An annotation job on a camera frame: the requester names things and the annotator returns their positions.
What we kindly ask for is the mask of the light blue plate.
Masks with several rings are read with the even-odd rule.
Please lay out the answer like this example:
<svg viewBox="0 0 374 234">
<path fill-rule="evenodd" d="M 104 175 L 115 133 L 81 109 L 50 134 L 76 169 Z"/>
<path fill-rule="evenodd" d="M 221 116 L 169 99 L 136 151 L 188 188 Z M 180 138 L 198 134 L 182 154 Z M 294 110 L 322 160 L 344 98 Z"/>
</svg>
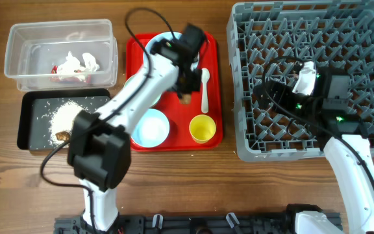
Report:
<svg viewBox="0 0 374 234">
<path fill-rule="evenodd" d="M 174 32 L 174 36 L 176 39 L 179 39 L 181 37 L 182 33 L 181 32 Z M 154 36 L 152 39 L 150 39 L 150 41 L 148 41 L 148 43 L 146 44 L 145 46 L 145 50 L 149 53 L 151 51 L 151 48 L 153 46 L 153 44 L 155 42 L 159 42 L 161 41 L 162 39 L 166 39 L 166 40 L 172 40 L 173 39 L 173 35 L 171 32 L 163 32 L 163 33 L 160 33 L 156 36 Z M 195 60 L 194 62 L 192 63 L 191 65 L 191 69 L 196 69 L 199 65 L 199 58 L 200 58 L 200 55 L 197 54 L 197 56 L 195 57 Z M 143 63 L 144 64 L 148 64 L 148 60 L 147 60 L 147 55 L 144 53 L 143 54 Z"/>
</svg>

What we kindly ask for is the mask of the orange carrot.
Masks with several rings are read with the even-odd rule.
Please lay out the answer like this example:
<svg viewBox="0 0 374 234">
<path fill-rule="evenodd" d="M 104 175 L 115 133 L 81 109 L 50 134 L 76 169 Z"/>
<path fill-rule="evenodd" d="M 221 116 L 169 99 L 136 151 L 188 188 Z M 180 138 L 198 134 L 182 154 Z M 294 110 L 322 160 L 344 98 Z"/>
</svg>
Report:
<svg viewBox="0 0 374 234">
<path fill-rule="evenodd" d="M 183 105 L 189 105 L 192 100 L 191 94 L 181 94 L 181 97 L 179 98 L 179 101 Z"/>
</svg>

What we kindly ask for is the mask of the yellow plastic cup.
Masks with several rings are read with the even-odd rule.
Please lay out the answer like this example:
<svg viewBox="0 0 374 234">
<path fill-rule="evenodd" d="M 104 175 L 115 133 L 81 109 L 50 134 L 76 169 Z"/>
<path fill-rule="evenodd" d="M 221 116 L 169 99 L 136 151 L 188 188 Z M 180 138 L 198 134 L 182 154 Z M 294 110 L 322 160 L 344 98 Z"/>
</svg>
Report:
<svg viewBox="0 0 374 234">
<path fill-rule="evenodd" d="M 215 121 L 205 114 L 195 116 L 189 124 L 190 134 L 198 144 L 207 143 L 216 134 L 216 129 Z"/>
</svg>

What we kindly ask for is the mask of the light blue bowl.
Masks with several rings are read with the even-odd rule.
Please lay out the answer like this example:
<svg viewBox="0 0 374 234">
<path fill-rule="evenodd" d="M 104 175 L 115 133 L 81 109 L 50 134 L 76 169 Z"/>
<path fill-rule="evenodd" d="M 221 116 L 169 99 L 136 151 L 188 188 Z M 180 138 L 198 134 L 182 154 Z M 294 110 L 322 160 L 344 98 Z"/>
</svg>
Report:
<svg viewBox="0 0 374 234">
<path fill-rule="evenodd" d="M 170 130 L 166 115 L 156 109 L 148 109 L 137 123 L 131 138 L 143 148 L 154 148 L 161 145 L 168 137 Z"/>
</svg>

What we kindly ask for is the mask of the red snack wrapper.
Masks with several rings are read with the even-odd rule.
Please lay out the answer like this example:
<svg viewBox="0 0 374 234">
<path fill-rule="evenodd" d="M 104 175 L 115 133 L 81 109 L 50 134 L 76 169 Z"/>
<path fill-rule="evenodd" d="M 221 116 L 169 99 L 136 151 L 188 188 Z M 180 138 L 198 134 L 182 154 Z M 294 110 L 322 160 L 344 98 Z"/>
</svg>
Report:
<svg viewBox="0 0 374 234">
<path fill-rule="evenodd" d="M 51 70 L 51 74 L 57 74 L 57 69 L 58 66 L 53 66 Z M 83 73 L 82 70 L 75 70 L 75 73 Z M 84 75 L 73 75 L 73 76 L 68 76 L 68 77 L 63 77 L 63 76 L 52 76 L 49 78 L 51 82 L 55 83 L 72 83 L 72 82 L 83 82 L 83 83 L 89 83 L 91 80 L 91 75 L 89 74 L 84 74 Z"/>
</svg>

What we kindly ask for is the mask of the white tissue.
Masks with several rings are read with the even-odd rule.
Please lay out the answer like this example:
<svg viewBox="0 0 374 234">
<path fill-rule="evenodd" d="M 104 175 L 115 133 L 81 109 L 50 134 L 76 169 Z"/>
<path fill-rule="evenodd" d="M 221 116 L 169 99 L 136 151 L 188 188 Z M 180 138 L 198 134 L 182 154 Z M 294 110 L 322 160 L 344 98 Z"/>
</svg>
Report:
<svg viewBox="0 0 374 234">
<path fill-rule="evenodd" d="M 73 75 L 84 75 L 97 72 L 100 69 L 100 65 L 96 62 L 95 57 L 90 53 L 83 53 L 82 59 L 84 64 L 82 65 L 77 57 L 74 57 L 72 52 L 69 51 L 66 57 L 65 63 L 58 66 L 58 76 L 68 77 Z M 75 70 L 82 70 L 83 73 L 75 73 Z"/>
</svg>

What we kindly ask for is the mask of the white rice grains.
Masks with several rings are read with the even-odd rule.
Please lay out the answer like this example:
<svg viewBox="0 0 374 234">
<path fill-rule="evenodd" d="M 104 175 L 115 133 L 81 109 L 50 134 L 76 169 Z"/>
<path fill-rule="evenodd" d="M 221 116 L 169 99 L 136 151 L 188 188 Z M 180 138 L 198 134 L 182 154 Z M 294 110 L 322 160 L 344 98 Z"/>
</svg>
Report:
<svg viewBox="0 0 374 234">
<path fill-rule="evenodd" d="M 55 97 L 42 100 L 43 111 L 37 115 L 36 120 L 47 122 L 47 126 L 43 127 L 43 130 L 48 131 L 42 135 L 43 147 L 55 148 L 63 143 L 56 139 L 56 133 L 67 131 L 71 135 L 74 119 L 80 111 L 94 113 L 109 100 L 108 96 Z"/>
</svg>

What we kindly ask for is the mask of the brown food scrap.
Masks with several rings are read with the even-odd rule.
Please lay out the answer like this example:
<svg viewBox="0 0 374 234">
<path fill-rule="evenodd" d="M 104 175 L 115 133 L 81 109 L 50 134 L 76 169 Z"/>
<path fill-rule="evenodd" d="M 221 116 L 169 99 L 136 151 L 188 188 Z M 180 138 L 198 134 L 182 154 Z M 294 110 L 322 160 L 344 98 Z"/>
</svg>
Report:
<svg viewBox="0 0 374 234">
<path fill-rule="evenodd" d="M 71 137 L 70 133 L 67 131 L 58 132 L 55 134 L 55 136 L 58 141 L 67 141 Z"/>
</svg>

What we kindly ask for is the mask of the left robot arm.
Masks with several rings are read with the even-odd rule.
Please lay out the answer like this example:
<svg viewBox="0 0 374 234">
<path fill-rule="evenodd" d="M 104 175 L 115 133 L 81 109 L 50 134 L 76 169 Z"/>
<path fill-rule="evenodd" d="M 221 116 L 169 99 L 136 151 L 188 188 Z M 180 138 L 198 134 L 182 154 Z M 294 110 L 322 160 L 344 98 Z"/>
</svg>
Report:
<svg viewBox="0 0 374 234">
<path fill-rule="evenodd" d="M 203 30 L 189 24 L 179 38 L 155 42 L 133 82 L 93 114 L 76 116 L 67 162 L 86 193 L 81 220 L 88 233 L 106 233 L 116 223 L 116 187 L 131 165 L 130 136 L 153 100 L 167 90 L 180 99 L 200 90 L 202 71 L 192 64 L 205 41 Z"/>
</svg>

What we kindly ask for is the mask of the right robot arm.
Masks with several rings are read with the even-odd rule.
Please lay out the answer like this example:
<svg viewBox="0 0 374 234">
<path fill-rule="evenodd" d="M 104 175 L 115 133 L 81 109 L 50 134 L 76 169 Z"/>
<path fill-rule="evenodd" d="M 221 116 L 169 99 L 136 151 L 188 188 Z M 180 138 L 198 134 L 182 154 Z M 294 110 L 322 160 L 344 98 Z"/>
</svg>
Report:
<svg viewBox="0 0 374 234">
<path fill-rule="evenodd" d="M 300 69 L 290 87 L 262 80 L 260 105 L 307 125 L 336 176 L 351 233 L 374 233 L 374 164 L 364 121 L 347 110 L 350 76 L 322 67 Z"/>
</svg>

